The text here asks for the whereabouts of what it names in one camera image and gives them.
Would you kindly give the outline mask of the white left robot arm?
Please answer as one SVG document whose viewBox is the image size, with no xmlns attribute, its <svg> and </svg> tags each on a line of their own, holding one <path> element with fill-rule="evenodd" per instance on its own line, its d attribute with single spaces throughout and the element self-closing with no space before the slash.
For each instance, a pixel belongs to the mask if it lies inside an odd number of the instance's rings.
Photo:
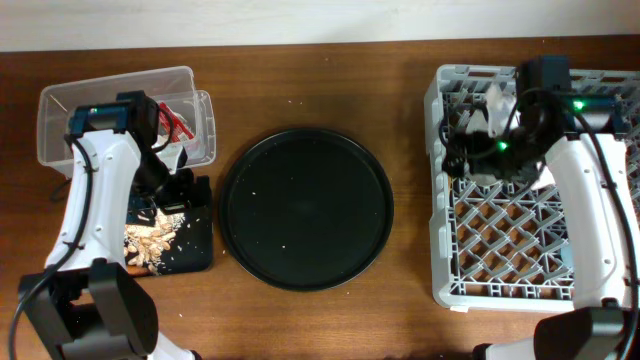
<svg viewBox="0 0 640 360">
<path fill-rule="evenodd" d="M 123 253 L 129 213 L 212 206 L 210 181 L 185 168 L 184 150 L 171 166 L 159 158 L 165 113 L 138 90 L 79 106 L 70 116 L 64 140 L 73 174 L 64 220 L 43 272 L 20 280 L 11 358 L 22 316 L 53 359 L 198 358 L 160 332 L 154 301 L 128 273 Z"/>
</svg>

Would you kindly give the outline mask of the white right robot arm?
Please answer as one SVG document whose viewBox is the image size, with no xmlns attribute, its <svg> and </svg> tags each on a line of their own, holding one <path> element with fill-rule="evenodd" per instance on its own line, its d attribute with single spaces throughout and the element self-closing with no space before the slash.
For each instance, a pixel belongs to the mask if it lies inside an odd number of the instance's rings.
<svg viewBox="0 0 640 360">
<path fill-rule="evenodd" d="M 565 56 L 518 67 L 516 101 L 499 129 L 441 140 L 449 175 L 535 182 L 550 170 L 559 190 L 577 289 L 570 312 L 538 323 L 532 339 L 481 344 L 476 359 L 632 358 L 639 339 L 639 230 L 626 180 L 618 102 L 571 85 Z"/>
</svg>

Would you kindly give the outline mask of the light grey plate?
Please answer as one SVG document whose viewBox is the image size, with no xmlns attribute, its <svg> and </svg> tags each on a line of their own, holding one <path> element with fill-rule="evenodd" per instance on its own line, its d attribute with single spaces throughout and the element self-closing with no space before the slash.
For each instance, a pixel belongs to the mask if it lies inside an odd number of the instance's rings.
<svg viewBox="0 0 640 360">
<path fill-rule="evenodd" d="M 488 110 L 479 106 L 464 133 L 464 154 L 469 172 L 478 179 L 520 182 L 533 186 L 544 172 L 544 160 L 520 135 L 491 138 L 488 134 Z"/>
</svg>

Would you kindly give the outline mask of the red snack wrapper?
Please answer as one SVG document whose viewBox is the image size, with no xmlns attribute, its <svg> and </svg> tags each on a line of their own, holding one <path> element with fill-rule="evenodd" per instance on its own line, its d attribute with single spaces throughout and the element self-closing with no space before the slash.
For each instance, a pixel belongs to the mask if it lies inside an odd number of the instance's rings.
<svg viewBox="0 0 640 360">
<path fill-rule="evenodd" d="M 171 143 L 186 142 L 195 138 L 195 133 L 180 114 L 171 110 L 164 102 L 159 103 L 159 108 L 161 109 L 159 123 L 164 133 L 171 135 Z"/>
</svg>

